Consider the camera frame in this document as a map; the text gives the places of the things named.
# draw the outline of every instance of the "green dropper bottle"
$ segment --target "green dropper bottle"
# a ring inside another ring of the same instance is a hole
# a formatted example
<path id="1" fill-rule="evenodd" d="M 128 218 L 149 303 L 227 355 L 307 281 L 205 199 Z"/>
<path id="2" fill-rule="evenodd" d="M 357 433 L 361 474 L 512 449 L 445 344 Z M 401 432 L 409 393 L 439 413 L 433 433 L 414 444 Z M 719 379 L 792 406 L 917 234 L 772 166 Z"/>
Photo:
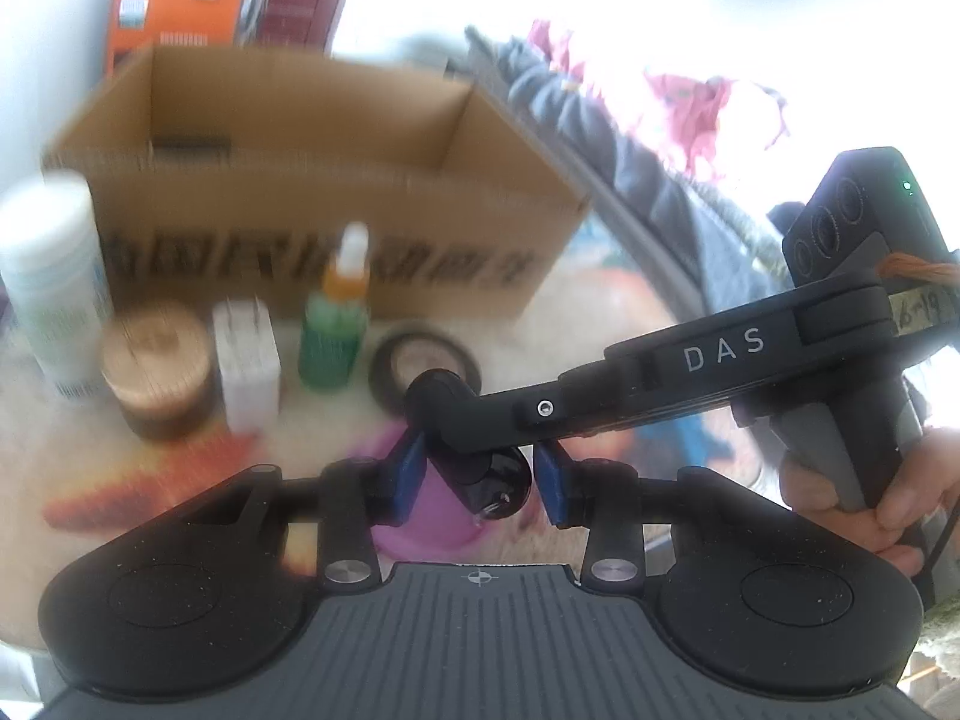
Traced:
<path id="1" fill-rule="evenodd" d="M 298 370 L 311 389 L 338 389 L 349 381 L 370 323 L 368 240 L 366 224 L 349 223 L 322 288 L 307 298 Z"/>

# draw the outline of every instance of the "metal bolt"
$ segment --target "metal bolt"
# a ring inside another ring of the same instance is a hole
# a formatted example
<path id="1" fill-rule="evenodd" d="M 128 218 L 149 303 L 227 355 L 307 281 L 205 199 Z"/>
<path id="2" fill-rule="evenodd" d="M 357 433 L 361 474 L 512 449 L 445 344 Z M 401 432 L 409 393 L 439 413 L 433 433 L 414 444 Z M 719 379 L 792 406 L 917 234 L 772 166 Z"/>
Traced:
<path id="1" fill-rule="evenodd" d="M 590 573 L 600 581 L 630 581 L 637 576 L 637 567 L 630 560 L 605 557 L 590 567 Z"/>
<path id="2" fill-rule="evenodd" d="M 323 572 L 337 584 L 357 584 L 371 575 L 370 567 L 363 560 L 335 560 Z"/>

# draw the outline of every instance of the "table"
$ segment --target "table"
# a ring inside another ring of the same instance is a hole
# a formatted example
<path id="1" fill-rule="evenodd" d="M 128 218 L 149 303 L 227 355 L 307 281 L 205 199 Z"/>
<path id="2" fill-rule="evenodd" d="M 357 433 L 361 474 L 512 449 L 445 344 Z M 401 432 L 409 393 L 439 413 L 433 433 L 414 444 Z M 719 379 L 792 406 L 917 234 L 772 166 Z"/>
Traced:
<path id="1" fill-rule="evenodd" d="M 591 224 L 598 223 L 589 223 L 571 242 L 515 322 L 431 322 L 472 351 L 483 372 L 484 391 L 554 379 L 570 367 L 599 359 L 611 343 L 673 322 L 613 239 Z M 36 612 L 47 581 L 126 528 L 258 461 L 279 464 L 287 478 L 312 476 L 381 434 L 391 419 L 368 391 L 367 363 L 378 338 L 392 327 L 371 327 L 347 389 L 318 395 L 306 391 L 296 376 L 299 327 L 277 322 L 283 367 L 277 424 L 260 439 L 231 437 L 217 415 L 198 436 L 177 445 L 138 439 L 105 398 L 64 402 L 47 388 L 16 334 L 0 341 L 0 640 L 41 650 Z M 736 428 L 728 410 L 705 413 L 702 420 L 707 442 L 730 450 L 703 460 L 741 483 L 752 483 L 761 464 L 750 435 Z M 575 457 L 632 455 L 636 460 L 637 452 L 664 448 L 656 434 L 643 434 L 638 449 L 639 435 L 625 431 L 574 439 L 568 449 Z M 725 453 L 728 459 L 720 459 Z M 309 527 L 291 532 L 291 565 L 310 570 L 313 537 Z M 494 523 L 457 557 L 481 563 L 569 562 L 579 569 L 585 540 L 582 529 L 557 531 L 538 506 L 528 506 L 516 517 Z M 385 568 L 390 562 L 384 556 Z"/>

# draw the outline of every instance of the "white power adapter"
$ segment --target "white power adapter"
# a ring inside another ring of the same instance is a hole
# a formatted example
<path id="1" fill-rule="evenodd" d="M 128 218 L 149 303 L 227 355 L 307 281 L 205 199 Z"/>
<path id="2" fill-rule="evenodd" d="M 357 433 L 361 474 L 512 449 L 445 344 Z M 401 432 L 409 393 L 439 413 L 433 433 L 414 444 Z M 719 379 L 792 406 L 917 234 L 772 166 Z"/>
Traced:
<path id="1" fill-rule="evenodd" d="M 280 356 L 267 307 L 227 300 L 213 309 L 213 336 L 231 433 L 256 433 L 280 412 Z"/>

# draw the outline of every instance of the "purple object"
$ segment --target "purple object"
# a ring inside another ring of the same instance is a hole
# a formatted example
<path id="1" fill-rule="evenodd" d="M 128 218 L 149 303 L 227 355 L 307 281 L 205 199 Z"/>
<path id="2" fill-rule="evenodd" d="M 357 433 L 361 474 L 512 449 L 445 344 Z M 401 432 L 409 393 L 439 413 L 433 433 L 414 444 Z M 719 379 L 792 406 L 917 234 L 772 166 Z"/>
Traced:
<path id="1" fill-rule="evenodd" d="M 404 422 L 392 423 L 381 436 L 361 445 L 357 454 L 385 457 L 404 430 Z M 371 531 L 376 548 L 394 560 L 456 562 L 488 527 L 474 519 L 428 463 L 410 519 L 400 528 L 376 525 Z"/>

